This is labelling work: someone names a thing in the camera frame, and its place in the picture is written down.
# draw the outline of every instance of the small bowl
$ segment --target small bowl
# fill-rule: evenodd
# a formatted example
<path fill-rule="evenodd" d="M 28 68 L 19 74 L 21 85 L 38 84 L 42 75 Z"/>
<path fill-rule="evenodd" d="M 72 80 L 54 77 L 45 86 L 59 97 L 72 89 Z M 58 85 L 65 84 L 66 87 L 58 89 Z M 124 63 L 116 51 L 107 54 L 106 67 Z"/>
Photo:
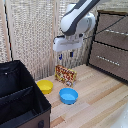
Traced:
<path fill-rule="evenodd" d="M 74 104 L 78 98 L 78 93 L 71 88 L 63 88 L 59 92 L 60 100 L 64 104 Z"/>
<path fill-rule="evenodd" d="M 53 83 L 49 80 L 40 80 L 37 82 L 37 85 L 43 94 L 49 94 L 53 88 Z"/>

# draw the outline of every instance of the cable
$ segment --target cable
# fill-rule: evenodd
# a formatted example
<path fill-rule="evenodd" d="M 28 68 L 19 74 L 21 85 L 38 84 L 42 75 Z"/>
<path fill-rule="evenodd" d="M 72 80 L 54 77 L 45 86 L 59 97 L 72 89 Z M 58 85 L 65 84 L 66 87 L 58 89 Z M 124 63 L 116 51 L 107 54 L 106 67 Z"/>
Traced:
<path fill-rule="evenodd" d="M 93 36 L 95 36 L 95 35 L 97 35 L 97 34 L 103 32 L 104 30 L 106 30 L 106 29 L 112 27 L 113 25 L 115 25 L 116 23 L 118 23 L 119 21 L 121 21 L 122 19 L 124 19 L 126 16 L 128 16 L 128 14 L 126 14 L 125 16 L 123 16 L 122 18 L 120 18 L 120 19 L 117 20 L 115 23 L 111 24 L 110 26 L 106 27 L 105 29 L 99 31 L 98 33 L 96 33 L 96 34 L 94 34 L 94 35 L 92 35 L 92 36 L 86 37 L 86 38 L 84 38 L 83 40 L 88 39 L 88 38 L 91 38 L 91 37 L 93 37 Z"/>

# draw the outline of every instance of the black box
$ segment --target black box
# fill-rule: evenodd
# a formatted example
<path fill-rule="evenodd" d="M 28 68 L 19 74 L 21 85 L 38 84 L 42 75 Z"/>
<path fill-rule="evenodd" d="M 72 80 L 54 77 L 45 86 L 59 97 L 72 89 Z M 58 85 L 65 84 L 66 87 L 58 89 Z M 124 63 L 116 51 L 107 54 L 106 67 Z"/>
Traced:
<path fill-rule="evenodd" d="M 19 61 L 0 64 L 0 128 L 50 128 L 51 104 Z"/>

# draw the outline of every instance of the box handle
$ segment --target box handle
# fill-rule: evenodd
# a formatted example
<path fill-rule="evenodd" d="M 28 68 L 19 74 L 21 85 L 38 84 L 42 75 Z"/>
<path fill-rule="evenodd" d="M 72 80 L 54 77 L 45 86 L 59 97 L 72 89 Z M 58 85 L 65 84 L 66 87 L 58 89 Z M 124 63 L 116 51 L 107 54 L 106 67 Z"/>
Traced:
<path fill-rule="evenodd" d="M 112 31 L 112 30 L 105 30 L 106 32 L 110 32 L 110 33 L 115 33 L 115 34 L 120 34 L 120 35 L 125 35 L 125 36 L 128 36 L 127 33 L 120 33 L 120 32 L 115 32 L 115 31 Z"/>
<path fill-rule="evenodd" d="M 44 120 L 38 123 L 38 128 L 44 128 Z"/>
<path fill-rule="evenodd" d="M 118 62 L 115 63 L 114 61 L 108 60 L 108 59 L 106 59 L 105 57 L 101 57 L 101 56 L 96 56 L 96 57 L 99 58 L 99 59 L 101 59 L 101 60 L 107 61 L 107 62 L 109 62 L 109 63 L 111 63 L 111 64 L 114 64 L 114 65 L 116 65 L 116 66 L 120 66 L 120 64 L 119 64 Z"/>

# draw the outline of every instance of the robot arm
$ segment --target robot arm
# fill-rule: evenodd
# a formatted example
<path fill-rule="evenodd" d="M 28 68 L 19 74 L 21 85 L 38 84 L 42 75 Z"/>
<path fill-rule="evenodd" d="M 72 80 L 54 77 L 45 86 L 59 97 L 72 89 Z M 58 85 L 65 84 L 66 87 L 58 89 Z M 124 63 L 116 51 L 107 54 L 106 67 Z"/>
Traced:
<path fill-rule="evenodd" d="M 107 1 L 109 0 L 80 0 L 76 4 L 68 5 L 60 25 L 64 35 L 54 39 L 53 50 L 61 52 L 80 48 L 84 33 L 91 31 L 95 26 L 95 17 L 89 11 L 95 5 Z"/>
<path fill-rule="evenodd" d="M 80 0 L 67 12 L 61 20 L 61 30 L 64 35 L 74 35 L 78 22 L 99 2 L 106 2 L 106 0 Z"/>

